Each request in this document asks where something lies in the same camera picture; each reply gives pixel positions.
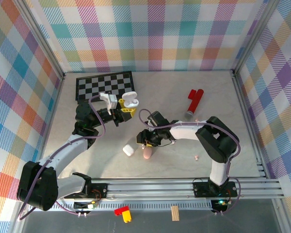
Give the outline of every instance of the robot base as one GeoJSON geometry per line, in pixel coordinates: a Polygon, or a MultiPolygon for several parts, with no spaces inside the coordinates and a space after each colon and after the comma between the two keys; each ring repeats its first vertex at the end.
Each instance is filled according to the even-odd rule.
{"type": "Polygon", "coordinates": [[[214,192],[209,182],[193,182],[194,196],[196,198],[235,198],[237,197],[237,190],[235,183],[229,181],[224,187],[214,192]]]}

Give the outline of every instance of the pink object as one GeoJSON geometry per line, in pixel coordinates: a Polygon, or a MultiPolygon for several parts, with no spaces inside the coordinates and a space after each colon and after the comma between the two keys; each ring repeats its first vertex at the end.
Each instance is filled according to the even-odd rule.
{"type": "Polygon", "coordinates": [[[144,158],[149,159],[152,156],[152,148],[146,147],[144,148],[144,158]]]}

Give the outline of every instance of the wooden block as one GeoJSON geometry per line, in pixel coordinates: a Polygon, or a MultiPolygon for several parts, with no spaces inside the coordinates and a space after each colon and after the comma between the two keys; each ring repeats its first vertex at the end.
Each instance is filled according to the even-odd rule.
{"type": "Polygon", "coordinates": [[[173,205],[171,207],[171,217],[173,221],[180,221],[179,218],[179,207],[177,205],[173,205]]]}

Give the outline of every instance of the yellow block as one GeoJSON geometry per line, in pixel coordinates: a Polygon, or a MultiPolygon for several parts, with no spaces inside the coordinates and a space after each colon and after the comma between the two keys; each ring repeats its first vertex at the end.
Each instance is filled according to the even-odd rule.
{"type": "Polygon", "coordinates": [[[129,210],[124,211],[122,213],[122,216],[123,216],[123,220],[124,220],[125,223],[131,222],[131,215],[130,215],[130,211],[129,210]]]}
{"type": "Polygon", "coordinates": [[[122,112],[123,113],[130,113],[131,117],[134,117],[134,115],[136,113],[136,108],[122,108],[122,112]]]}
{"type": "Polygon", "coordinates": [[[119,99],[118,102],[120,103],[121,108],[125,108],[125,106],[124,106],[124,102],[125,102],[125,100],[123,100],[123,99],[119,99]]]}

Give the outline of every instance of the plaid wall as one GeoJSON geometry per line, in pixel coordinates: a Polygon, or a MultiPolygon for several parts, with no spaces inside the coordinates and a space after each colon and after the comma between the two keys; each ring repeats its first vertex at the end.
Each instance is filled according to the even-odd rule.
{"type": "Polygon", "coordinates": [[[264,159],[291,213],[291,0],[279,3],[241,77],[264,159]]]}
{"type": "Polygon", "coordinates": [[[230,69],[263,0],[27,2],[67,71],[110,72],[230,69]]]}
{"type": "Polygon", "coordinates": [[[249,29],[249,31],[247,32],[247,36],[244,40],[244,42],[242,43],[242,46],[241,48],[239,49],[238,53],[237,53],[237,56],[236,56],[236,59],[232,65],[232,69],[234,69],[239,61],[239,59],[241,58],[242,54],[243,54],[243,51],[244,49],[246,48],[246,46],[248,45],[249,41],[250,41],[250,38],[252,36],[252,33],[254,32],[256,26],[257,26],[257,23],[258,21],[261,19],[261,16],[263,15],[263,12],[268,4],[270,0],[263,0],[263,3],[258,11],[258,13],[256,14],[256,17],[255,19],[253,20],[253,23],[249,29]]]}
{"type": "Polygon", "coordinates": [[[12,0],[0,0],[0,233],[23,165],[39,154],[60,79],[12,0]]]}

